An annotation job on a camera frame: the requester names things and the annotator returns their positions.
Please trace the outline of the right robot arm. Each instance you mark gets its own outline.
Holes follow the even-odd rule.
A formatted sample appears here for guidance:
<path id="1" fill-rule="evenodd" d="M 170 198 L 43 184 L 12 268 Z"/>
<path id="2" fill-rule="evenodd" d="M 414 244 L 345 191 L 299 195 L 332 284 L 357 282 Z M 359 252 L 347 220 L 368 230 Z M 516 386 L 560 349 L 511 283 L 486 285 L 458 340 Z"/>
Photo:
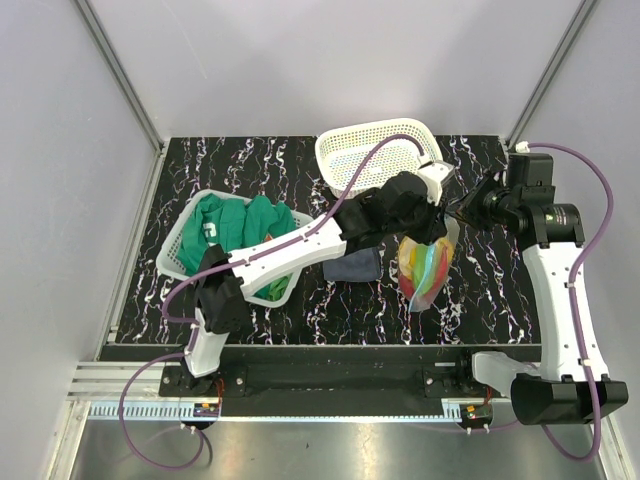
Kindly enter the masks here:
<path id="1" fill-rule="evenodd" d="M 542 353 L 537 368 L 505 354 L 475 354 L 454 371 L 454 384 L 470 397 L 488 386 L 508 396 L 524 425 L 593 423 L 629 400 L 626 383 L 611 378 L 599 351 L 583 269 L 575 264 L 586 250 L 580 214 L 554 196 L 547 174 L 505 183 L 488 172 L 455 209 L 476 229 L 500 225 L 515 237 L 534 290 Z"/>

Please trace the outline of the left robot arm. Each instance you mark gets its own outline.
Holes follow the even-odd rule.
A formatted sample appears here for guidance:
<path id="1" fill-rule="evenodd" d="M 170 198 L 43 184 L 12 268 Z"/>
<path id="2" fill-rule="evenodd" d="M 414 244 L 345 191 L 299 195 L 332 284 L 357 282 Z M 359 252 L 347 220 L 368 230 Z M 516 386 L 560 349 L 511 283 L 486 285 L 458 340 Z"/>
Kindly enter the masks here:
<path id="1" fill-rule="evenodd" d="M 389 235 L 423 244 L 443 236 L 441 198 L 450 176 L 436 163 L 415 173 L 403 171 L 380 188 L 339 200 L 328 214 L 274 240 L 230 253 L 210 248 L 192 278 L 196 337 L 185 350 L 181 384 L 196 396 L 214 388 L 229 333 L 248 321 L 250 296 L 272 281 L 376 247 Z"/>

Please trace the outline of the clear zip top bag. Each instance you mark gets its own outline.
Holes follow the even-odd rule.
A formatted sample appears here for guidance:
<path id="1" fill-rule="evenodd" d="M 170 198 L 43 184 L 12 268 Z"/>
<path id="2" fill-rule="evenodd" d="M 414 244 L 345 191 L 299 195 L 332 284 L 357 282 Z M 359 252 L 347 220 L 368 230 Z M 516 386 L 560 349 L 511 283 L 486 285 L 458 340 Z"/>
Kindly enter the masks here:
<path id="1" fill-rule="evenodd" d="M 460 232 L 458 222 L 445 217 L 446 234 L 425 245 L 405 236 L 397 251 L 398 285 L 411 313 L 427 310 L 448 281 Z"/>

